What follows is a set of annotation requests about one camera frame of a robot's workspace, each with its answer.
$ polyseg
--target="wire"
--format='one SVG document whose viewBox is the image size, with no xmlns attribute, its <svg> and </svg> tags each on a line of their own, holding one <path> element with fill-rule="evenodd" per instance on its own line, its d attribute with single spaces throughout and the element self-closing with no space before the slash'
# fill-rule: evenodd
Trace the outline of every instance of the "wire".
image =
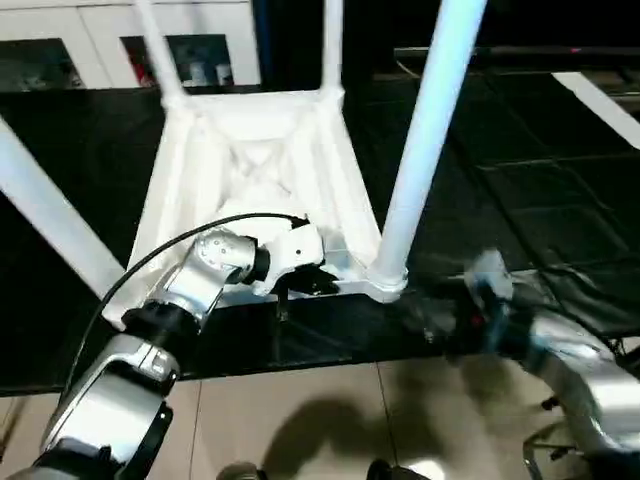
<svg viewBox="0 0 640 480">
<path fill-rule="evenodd" d="M 557 275 L 569 276 L 574 280 L 576 280 L 576 282 L 578 283 L 578 288 L 580 288 L 580 290 L 582 290 L 583 293 L 590 292 L 591 294 L 596 295 L 597 297 L 600 297 L 603 300 L 608 300 L 611 303 L 618 304 L 619 307 L 622 307 L 622 308 L 635 307 L 636 309 L 640 307 L 640 302 L 638 302 L 637 300 L 621 297 L 619 295 L 615 295 L 609 292 L 605 292 L 604 290 L 601 290 L 596 285 L 586 280 L 581 275 L 580 272 L 572 268 L 544 267 L 543 270 L 546 272 L 555 273 Z"/>
<path fill-rule="evenodd" d="M 284 213 L 243 213 L 240 215 L 232 215 L 230 217 L 221 218 L 219 220 L 215 220 L 213 222 L 205 223 L 204 225 L 200 225 L 199 227 L 193 228 L 189 231 L 181 233 L 177 237 L 172 238 L 168 242 L 163 243 L 156 249 L 152 250 L 150 253 L 145 255 L 139 262 L 137 262 L 133 267 L 127 270 L 124 275 L 122 275 L 118 281 L 116 281 L 113 286 L 109 289 L 106 295 L 103 297 L 102 301 L 96 308 L 95 312 L 91 316 L 89 323 L 87 324 L 87 328 L 82 335 L 82 339 L 80 340 L 80 344 L 78 345 L 78 350 L 73 359 L 73 363 L 71 364 L 71 368 L 69 373 L 67 374 L 67 379 L 65 381 L 64 388 L 62 390 L 62 394 L 60 395 L 60 400 L 58 404 L 62 403 L 63 399 L 69 394 L 69 390 L 71 389 L 71 385 L 73 383 L 73 377 L 75 376 L 75 371 L 78 367 L 78 362 L 80 357 L 82 356 L 82 352 L 84 351 L 84 347 L 87 343 L 87 339 L 89 338 L 89 334 L 93 329 L 93 325 L 96 323 L 96 320 L 100 318 L 102 310 L 107 306 L 107 304 L 111 301 L 114 295 L 122 288 L 122 286 L 129 280 L 135 273 L 137 273 L 142 267 L 144 267 L 147 263 L 153 260 L 155 257 L 160 255 L 162 252 L 168 250 L 174 245 L 186 240 L 187 238 L 193 237 L 198 233 L 205 232 L 215 227 L 219 227 L 221 225 L 225 225 L 231 222 L 237 222 L 238 220 L 245 220 L 247 218 L 283 218 L 285 220 L 289 220 L 293 227 L 296 228 L 307 222 L 307 220 L 295 217 L 293 215 L 286 215 Z"/>
<path fill-rule="evenodd" d="M 602 333 L 600 333 L 596 328 L 594 328 L 593 326 L 589 325 L 589 323 L 585 322 L 582 318 L 580 318 L 578 315 L 575 315 L 573 313 L 569 313 L 566 310 L 560 308 L 560 307 L 556 307 L 554 305 L 549 305 L 547 303 L 542 303 L 542 302 L 518 302 L 518 301 L 509 301 L 509 304 L 511 304 L 512 306 L 516 307 L 516 308 L 533 308 L 533 309 L 539 309 L 539 310 L 547 310 L 548 312 L 551 313 L 555 313 L 556 315 L 559 315 L 567 320 L 572 321 L 573 323 L 576 323 L 577 325 L 579 325 L 580 327 L 584 328 L 589 334 L 591 334 L 593 337 L 595 337 L 599 342 L 601 342 L 603 345 L 605 345 L 607 347 L 607 349 L 615 356 L 618 357 L 618 354 L 616 353 L 615 349 L 613 348 L 613 346 L 611 345 L 611 342 L 609 341 L 609 339 L 607 337 L 605 337 L 604 335 L 602 335 Z"/>
<path fill-rule="evenodd" d="M 400 70 L 402 70 L 403 72 L 409 74 L 412 78 L 417 78 L 417 79 L 422 78 L 420 75 L 418 75 L 416 72 L 411 70 L 404 63 L 402 63 L 400 60 L 396 60 L 396 64 L 398 65 L 398 67 L 400 67 Z"/>
</svg>

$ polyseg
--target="white pole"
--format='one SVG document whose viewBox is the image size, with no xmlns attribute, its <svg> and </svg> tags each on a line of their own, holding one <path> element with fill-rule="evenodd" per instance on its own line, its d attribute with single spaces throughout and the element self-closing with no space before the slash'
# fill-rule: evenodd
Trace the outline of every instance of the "white pole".
<svg viewBox="0 0 640 480">
<path fill-rule="evenodd" d="M 167 102 L 172 102 L 174 99 L 181 100 L 185 93 L 171 56 L 169 43 L 160 32 L 160 28 L 158 28 L 151 2 L 149 0 L 136 0 L 136 7 L 138 8 L 140 22 L 142 22 L 144 42 L 151 57 L 153 71 L 160 84 L 162 99 L 166 106 Z"/>
<path fill-rule="evenodd" d="M 322 49 L 322 88 L 342 85 L 342 0 L 324 1 L 324 46 Z"/>
<path fill-rule="evenodd" d="M 98 297 L 124 273 L 2 117 L 0 189 Z"/>
<path fill-rule="evenodd" d="M 371 281 L 404 286 L 406 262 L 487 0 L 442 0 Z"/>
</svg>

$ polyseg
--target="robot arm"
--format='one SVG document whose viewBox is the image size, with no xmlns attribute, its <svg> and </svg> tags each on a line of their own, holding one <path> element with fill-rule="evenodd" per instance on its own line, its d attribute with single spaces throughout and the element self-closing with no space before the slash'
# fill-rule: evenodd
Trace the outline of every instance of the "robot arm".
<svg viewBox="0 0 640 480">
<path fill-rule="evenodd" d="M 15 478 L 145 478 L 173 413 L 165 402 L 225 285 L 269 293 L 279 278 L 324 258 L 304 225 L 262 248 L 223 229 L 196 238 L 52 416 L 34 467 Z"/>
<path fill-rule="evenodd" d="M 618 365 L 610 346 L 560 312 L 533 308 L 518 319 L 497 251 L 483 254 L 465 281 L 487 320 L 485 350 L 517 361 L 553 390 L 594 479 L 640 478 L 640 381 Z"/>
</svg>

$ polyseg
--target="black tabletop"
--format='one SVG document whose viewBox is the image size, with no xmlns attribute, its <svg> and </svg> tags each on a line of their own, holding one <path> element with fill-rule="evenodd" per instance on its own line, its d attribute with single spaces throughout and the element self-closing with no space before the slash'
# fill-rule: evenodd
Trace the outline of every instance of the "black tabletop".
<svg viewBox="0 0 640 480">
<path fill-rule="evenodd" d="M 375 82 L 345 99 L 380 226 L 417 87 Z M 164 123 L 158 92 L 4 94 L 0 114 L 126 264 Z M 640 152 L 550 75 L 470 75 L 411 252 L 409 293 L 393 305 L 364 296 L 294 301 L 277 328 L 273 304 L 219 310 L 185 376 L 441 354 L 431 333 L 449 306 L 420 287 L 490 247 L 605 335 L 638 334 L 639 165 Z M 0 208 L 0 393 L 55 390 L 97 299 L 4 197 Z M 96 327 L 85 365 L 112 334 L 106 322 Z"/>
</svg>

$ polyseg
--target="tile floor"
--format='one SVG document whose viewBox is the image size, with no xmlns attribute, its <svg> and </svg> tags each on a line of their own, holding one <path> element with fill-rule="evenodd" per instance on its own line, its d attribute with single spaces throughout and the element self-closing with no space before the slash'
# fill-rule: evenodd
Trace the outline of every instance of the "tile floor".
<svg viewBox="0 0 640 480">
<path fill-rule="evenodd" d="M 182 382 L 149 478 L 215 479 L 248 461 L 275 480 L 361 480 L 384 458 L 422 461 L 433 480 L 526 480 L 522 441 L 559 418 L 539 408 L 547 396 L 517 365 L 481 356 L 455 366 L 409 360 Z M 2 435 L 11 431 L 0 478 L 35 459 L 56 400 L 0 399 Z M 573 457 L 541 467 L 554 480 L 583 472 Z"/>
</svg>

